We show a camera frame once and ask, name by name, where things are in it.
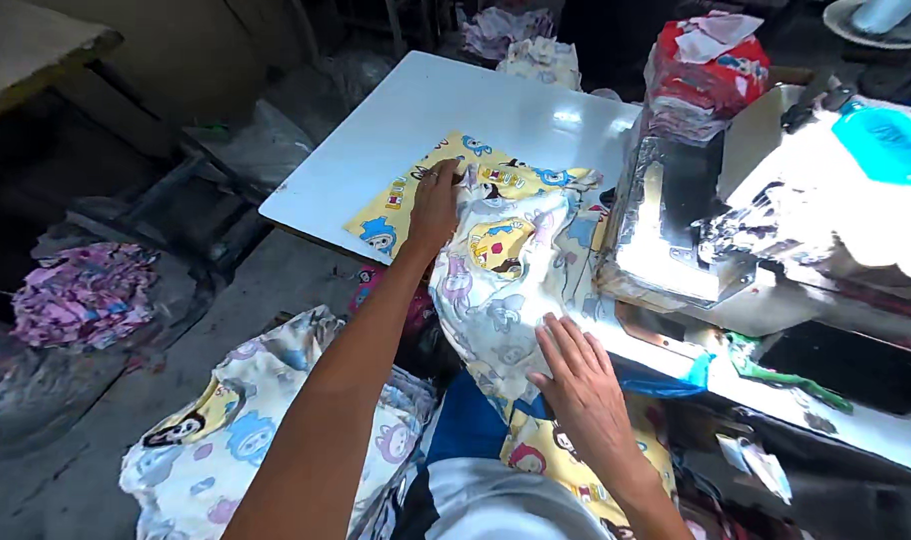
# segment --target printed fabric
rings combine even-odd
[[[395,258],[399,246],[409,237],[410,213],[415,190],[429,169],[442,160],[458,159],[458,174],[470,165],[478,166],[478,182],[503,199],[524,199],[536,193],[561,190],[588,169],[551,170],[527,165],[488,144],[459,131],[451,131],[405,174],[392,180],[343,228],[378,251]]]
[[[665,416],[657,399],[626,394],[636,444],[662,477],[665,493],[676,498],[676,476],[667,448]],[[558,422],[514,410],[500,455],[514,469],[557,481],[579,499],[616,539],[635,538],[626,513],[586,465]]]
[[[122,460],[119,487],[141,507],[136,538],[219,538],[276,429],[343,321],[319,305],[231,350],[202,396],[150,429]],[[407,462],[436,404],[393,367],[382,387],[350,530]]]
[[[459,225],[435,260],[428,291],[449,343],[508,423],[512,402],[538,394],[526,374],[549,373],[534,329],[575,298],[599,214],[574,218],[582,191],[602,175],[586,171],[563,189],[510,200],[483,182],[485,173],[472,164],[459,185]]]

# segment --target concrete floor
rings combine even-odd
[[[344,316],[359,268],[344,255],[273,230],[202,320],[166,352],[160,373],[123,376],[65,436],[0,460],[0,540],[132,538],[139,507],[117,485],[129,446],[196,399],[209,371],[276,313],[327,304]]]

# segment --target white fabric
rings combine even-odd
[[[557,481],[495,459],[444,459],[428,466],[439,519],[425,540],[609,539],[599,519]]]
[[[732,49],[762,25],[763,20],[725,11],[680,21],[685,33],[675,39],[678,59],[687,64],[705,64]]]
[[[185,436],[158,448],[147,448],[143,437],[126,453],[118,483],[141,507],[137,540],[222,536],[290,403],[343,324],[320,305],[239,345],[212,370],[218,387],[204,397],[210,404],[220,396],[232,395],[215,409],[225,410],[216,430],[197,440]],[[173,419],[178,421],[191,411],[203,411],[200,402],[190,403],[149,433],[172,425]],[[434,405],[430,385],[393,368],[373,416],[350,530],[404,465]],[[218,416],[205,414],[209,414],[207,422]]]
[[[600,175],[590,171],[562,189],[510,201],[486,199],[491,186],[478,183],[477,174],[470,166],[459,186],[459,225],[436,258],[428,291],[443,332],[482,392],[501,403],[531,403],[538,390],[526,374],[550,373],[534,329],[545,313],[561,316],[566,301],[568,265],[559,264],[554,240],[579,210],[581,190]],[[589,242],[597,221],[588,223]],[[519,244],[519,266],[498,272],[502,264],[495,262]]]

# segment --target person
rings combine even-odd
[[[411,212],[413,234],[319,358],[282,419],[224,540],[345,538],[373,411],[410,300],[458,225],[456,165],[454,159],[441,161],[421,180]],[[579,459],[621,506],[636,538],[692,540],[659,473],[636,445],[606,350],[568,318],[548,313],[544,321],[535,335],[551,376],[532,373],[529,379],[542,391]],[[454,405],[450,397],[443,408]],[[393,538],[610,538],[571,491],[537,473],[513,471],[497,459],[451,457],[428,465],[405,495],[398,518]]]

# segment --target fabric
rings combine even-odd
[[[665,23],[644,70],[646,135],[704,146],[766,91],[769,57],[752,30],[737,40],[754,24],[740,17]]]
[[[12,298],[12,335],[33,347],[105,349],[152,319],[156,254],[99,242],[39,261]]]
[[[465,50],[488,60],[501,60],[512,43],[553,34],[553,14],[545,7],[513,15],[492,6],[462,23]]]
[[[818,382],[798,374],[779,373],[767,369],[755,362],[753,354],[758,350],[761,341],[734,331],[727,331],[729,338],[729,361],[735,366],[740,377],[755,379],[764,383],[785,387],[798,387],[809,396],[820,400],[825,405],[846,414],[852,414],[852,402],[839,394],[828,390]]]
[[[212,370],[200,399],[126,453],[119,487],[141,507],[138,540],[222,535],[290,403],[343,324],[320,305],[239,345]],[[350,530],[405,464],[435,403],[429,384],[393,368],[373,415]]]
[[[546,39],[537,35],[534,39],[512,43],[496,71],[582,92],[576,45],[556,43],[554,37]]]
[[[509,404],[531,403],[538,393],[526,373],[549,373],[534,328],[544,313],[564,312],[568,259],[559,258],[554,241],[576,217],[582,191],[602,175],[585,171],[563,189],[510,201],[493,198],[485,171],[470,166],[459,185],[459,225],[435,260],[428,290],[449,343],[508,422]],[[569,238],[584,243],[583,257],[597,224],[589,219]]]
[[[657,434],[655,424],[665,427],[664,414],[656,399],[626,394],[626,407],[645,458],[662,477],[665,493],[675,496],[676,477],[665,432]],[[606,487],[579,457],[569,437],[558,422],[534,418],[519,410],[512,413],[509,436],[502,446],[502,463],[520,471],[542,475],[557,481],[577,497],[606,529],[617,538],[632,538],[629,519]]]
[[[393,179],[390,186],[343,225],[343,229],[394,258],[409,237],[410,213],[419,180],[438,162],[453,158],[461,161],[456,168],[458,174],[465,173],[471,164],[478,165],[478,182],[503,199],[522,199],[540,191],[561,190],[574,178],[588,172],[587,169],[554,171],[532,167],[454,130],[408,172]],[[483,211],[496,214],[498,209],[493,206]]]

